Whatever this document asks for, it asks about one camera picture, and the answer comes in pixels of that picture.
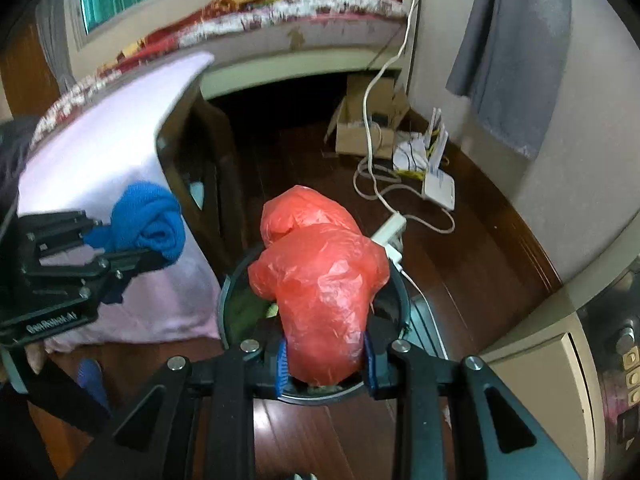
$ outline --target screw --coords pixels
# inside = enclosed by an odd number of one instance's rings
[[[260,343],[255,339],[245,339],[240,343],[240,349],[247,354],[251,354],[260,348]]]
[[[465,359],[465,365],[471,370],[479,370],[484,366],[484,361],[476,356],[470,356]]]
[[[409,350],[411,350],[411,343],[405,341],[404,339],[396,339],[391,343],[391,348],[393,348],[396,352],[406,354]]]
[[[187,359],[182,357],[181,355],[174,355],[173,357],[169,357],[169,360],[166,362],[169,370],[177,372],[178,370],[182,370],[184,366],[187,364]]]

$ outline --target black metal bracket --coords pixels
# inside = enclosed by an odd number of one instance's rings
[[[375,399],[398,399],[393,480],[447,477],[440,398],[449,402],[459,480],[578,480],[542,427],[478,357],[461,364],[393,339],[391,322],[370,317],[367,367]],[[211,397],[205,480],[255,477],[253,399],[276,396],[274,361],[282,329],[265,320],[257,339],[193,365],[174,356],[131,406],[116,414],[65,480],[188,479],[198,407]]]
[[[84,235],[100,222],[83,211],[26,215],[15,222],[12,290],[0,304],[0,346],[7,349],[94,321],[100,302],[117,301],[134,276],[166,263],[159,253],[142,249],[100,254],[82,266],[43,265],[43,258],[84,245]]]

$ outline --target power cord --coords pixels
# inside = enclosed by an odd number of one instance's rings
[[[369,85],[367,86],[367,89],[364,92],[364,97],[362,99],[362,118],[364,120],[364,129],[365,129],[365,133],[367,135],[367,156],[365,158],[363,158],[359,164],[358,167],[356,168],[356,171],[353,174],[353,188],[356,190],[356,193],[358,195],[360,195],[361,197],[365,198],[366,200],[380,200],[380,202],[382,202],[382,204],[388,209],[388,211],[391,214],[400,214],[399,211],[397,211],[396,209],[394,209],[393,207],[391,207],[391,205],[389,204],[389,202],[386,201],[386,199],[384,198],[384,194],[386,194],[389,191],[395,190],[395,189],[405,189],[405,190],[409,190],[412,193],[420,196],[422,198],[421,193],[419,193],[418,191],[416,191],[414,188],[412,188],[411,186],[408,186],[406,184],[402,184],[402,179],[398,176],[397,173],[389,170],[388,168],[385,168],[383,166],[380,166],[378,164],[374,164],[373,163],[373,142],[372,142],[372,138],[371,138],[371,129],[370,129],[370,122],[375,124],[376,127],[378,128],[378,133],[380,134],[380,143],[378,145],[378,148],[380,148],[380,144],[382,144],[382,130],[380,128],[380,125],[373,122],[373,121],[369,121],[369,111],[367,108],[367,102],[369,100],[369,94],[371,92],[371,89],[376,85],[376,83],[378,81],[380,81],[380,78],[382,78],[383,74],[386,72],[386,69],[389,68],[393,63],[395,63],[398,59],[400,59],[400,56],[402,56],[402,53],[404,52],[405,48],[406,48],[406,44],[409,40],[409,33],[411,30],[411,18],[412,15],[414,14],[414,10],[416,7],[416,0],[411,0],[411,7],[409,8],[409,13],[407,14],[407,28],[404,32],[404,40],[402,40],[402,45],[400,46],[400,49],[398,50],[398,53],[391,57],[390,59],[388,59],[386,61],[386,63],[380,68],[379,72],[376,74],[376,76],[371,80],[371,82],[369,83]],[[363,175],[363,165],[366,163],[367,165],[367,170],[369,172],[369,177],[373,182],[373,192],[374,195],[366,195],[363,192],[360,191],[360,189],[358,188],[357,185],[357,179],[359,176]],[[374,168],[376,170],[379,171],[383,171],[385,173],[390,174],[391,177],[388,176],[376,176],[376,174],[374,173]],[[381,181],[384,182],[389,182],[391,183],[391,186],[387,186],[385,187],[385,189],[382,190],[382,192],[378,189],[378,178]],[[414,216],[414,215],[405,215],[404,217],[407,219],[411,219],[411,220],[415,220],[417,222],[420,222],[421,224],[427,226],[429,229],[432,229],[434,231],[436,231],[437,233],[440,234],[450,234],[452,233],[455,229],[456,229],[456,222],[453,219],[453,216],[450,215],[450,213],[448,211],[446,211],[446,209],[442,208],[442,211],[444,211],[444,213],[449,217],[449,219],[451,220],[451,227],[449,229],[439,229],[433,225],[431,225],[430,223],[428,223],[426,220]]]
[[[416,7],[420,6],[421,3],[422,3],[422,0],[418,0],[416,2]],[[388,39],[388,41],[384,44],[384,46],[380,49],[380,51],[371,59],[371,61],[369,61],[369,64],[367,65],[366,70],[369,70],[373,66],[373,64],[378,60],[378,58],[382,56],[382,53],[388,48],[391,42],[396,38],[396,36],[398,35],[398,32],[400,32],[401,29],[402,27],[398,27],[398,29],[396,29],[393,36]]]
[[[435,317],[433,317],[433,312],[431,311],[431,305],[427,301],[427,298],[425,297],[424,293],[420,290],[420,287],[417,286],[415,284],[414,280],[411,279],[411,276],[409,276],[404,271],[404,269],[402,267],[400,267],[399,265],[396,265],[396,267],[398,267],[398,270],[407,279],[407,281],[414,286],[414,289],[417,290],[418,292],[420,292],[420,295],[422,296],[422,298],[424,300],[424,303],[427,306],[427,310],[429,311],[429,316],[431,317],[431,322],[433,323],[433,327],[436,329],[436,336],[438,337],[438,345],[440,345],[440,350],[442,351],[442,356],[445,359],[449,359],[449,355],[447,354],[447,349],[444,348],[444,342],[442,341],[442,337],[440,336],[440,330],[438,330],[438,324],[436,323]]]

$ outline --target red plastic bag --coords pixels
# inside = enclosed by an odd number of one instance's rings
[[[264,205],[260,234],[269,247],[294,229],[313,224],[333,224],[362,234],[345,208],[305,186],[294,186]]]
[[[326,386],[361,368],[369,305],[389,278],[381,246],[316,224],[272,244],[248,272],[254,292],[278,303],[293,377]]]

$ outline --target white wall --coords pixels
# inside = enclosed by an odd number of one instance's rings
[[[568,280],[640,208],[640,50],[606,0],[572,0],[572,38],[538,158],[484,133],[444,86],[473,0],[423,0],[410,100],[440,106],[455,143],[511,200]]]
[[[2,78],[0,78],[0,124],[8,121],[12,117],[11,110],[9,110],[9,103],[6,101],[6,95],[4,94]]]

